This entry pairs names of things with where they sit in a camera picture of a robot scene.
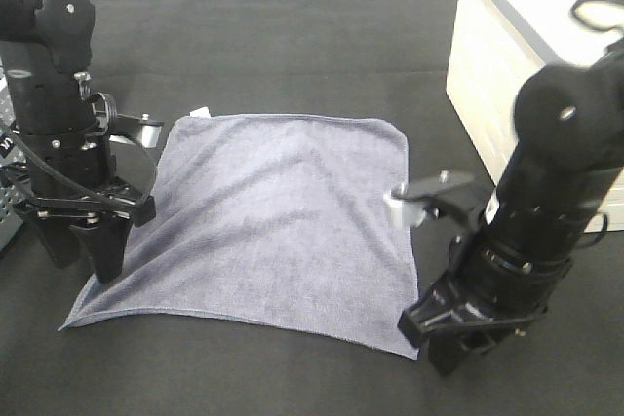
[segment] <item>towel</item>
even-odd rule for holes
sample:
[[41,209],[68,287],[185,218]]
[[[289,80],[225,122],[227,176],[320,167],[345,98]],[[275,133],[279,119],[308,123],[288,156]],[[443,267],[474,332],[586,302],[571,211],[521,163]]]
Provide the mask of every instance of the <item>towel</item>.
[[382,195],[408,178],[405,136],[377,119],[184,117],[133,228],[122,274],[91,277],[61,329],[178,314],[318,333],[416,359],[397,329],[417,296],[410,232]]

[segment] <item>white box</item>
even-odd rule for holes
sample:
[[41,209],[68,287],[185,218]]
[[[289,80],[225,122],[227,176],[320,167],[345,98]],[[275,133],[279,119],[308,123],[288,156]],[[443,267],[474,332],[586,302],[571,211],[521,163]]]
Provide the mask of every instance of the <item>white box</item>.
[[[589,66],[615,42],[569,16],[575,0],[458,0],[447,94],[496,183],[516,146],[513,104],[525,80],[546,63]],[[624,176],[601,207],[609,230],[624,229]],[[589,230],[600,228],[595,220]]]

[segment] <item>gray towel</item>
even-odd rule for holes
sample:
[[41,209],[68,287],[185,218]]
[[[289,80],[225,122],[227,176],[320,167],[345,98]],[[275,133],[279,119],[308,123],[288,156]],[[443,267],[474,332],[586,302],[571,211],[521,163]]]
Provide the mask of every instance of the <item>gray towel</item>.
[[376,119],[185,117],[172,129],[121,276],[90,278],[62,328],[129,314],[279,326],[416,359],[397,329],[416,299],[409,230],[382,194],[406,138]]

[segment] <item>cable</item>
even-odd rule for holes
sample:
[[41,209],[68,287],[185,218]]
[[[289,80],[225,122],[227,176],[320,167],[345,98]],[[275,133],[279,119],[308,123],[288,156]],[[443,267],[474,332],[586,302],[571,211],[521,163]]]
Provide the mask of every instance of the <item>cable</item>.
[[143,155],[147,157],[147,159],[152,165],[152,173],[151,173],[149,182],[147,184],[147,189],[142,194],[140,199],[138,199],[136,203],[132,205],[111,200],[108,197],[104,197],[101,194],[94,192],[93,190],[88,189],[87,187],[84,187],[80,185],[79,183],[71,180],[70,178],[64,176],[63,174],[55,170],[53,167],[48,165],[34,151],[32,151],[30,147],[28,147],[28,145],[26,145],[23,142],[23,140],[15,132],[13,132],[11,127],[8,126],[2,119],[0,119],[0,129],[2,130],[2,132],[7,134],[13,140],[13,143],[16,145],[16,147],[19,148],[34,165],[36,165],[39,169],[41,169],[47,175],[53,177],[56,181],[78,192],[79,194],[86,196],[86,197],[90,197],[94,200],[97,200],[98,202],[101,202],[102,204],[107,205],[108,207],[114,208],[114,210],[116,209],[116,210],[121,210],[125,212],[130,212],[130,211],[136,210],[137,208],[140,208],[149,198],[149,195],[152,191],[154,183],[156,182],[156,177],[158,174],[158,168],[157,168],[156,162],[154,161],[152,156],[147,152],[147,150],[143,147],[143,145],[141,145],[135,138],[133,138],[132,136],[128,134],[122,134],[121,136],[126,138],[133,145],[137,146],[138,149],[143,153]]

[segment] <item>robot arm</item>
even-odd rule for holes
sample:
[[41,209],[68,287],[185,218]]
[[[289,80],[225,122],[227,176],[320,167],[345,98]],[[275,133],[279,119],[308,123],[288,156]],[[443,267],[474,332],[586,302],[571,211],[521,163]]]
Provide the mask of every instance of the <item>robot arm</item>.
[[524,334],[570,269],[624,166],[624,40],[589,69],[544,67],[520,89],[514,121],[518,145],[489,202],[446,171],[386,195],[398,225],[448,215],[462,228],[445,272],[399,320],[414,347],[429,341],[442,374]]
[[0,57],[16,115],[0,129],[26,156],[25,165],[2,168],[0,181],[21,192],[14,212],[58,266],[82,253],[109,282],[121,271],[132,224],[155,214],[151,186],[141,193],[115,175],[109,138],[149,137],[153,146],[162,123],[118,115],[112,96],[90,95],[90,0],[0,0],[0,12]]

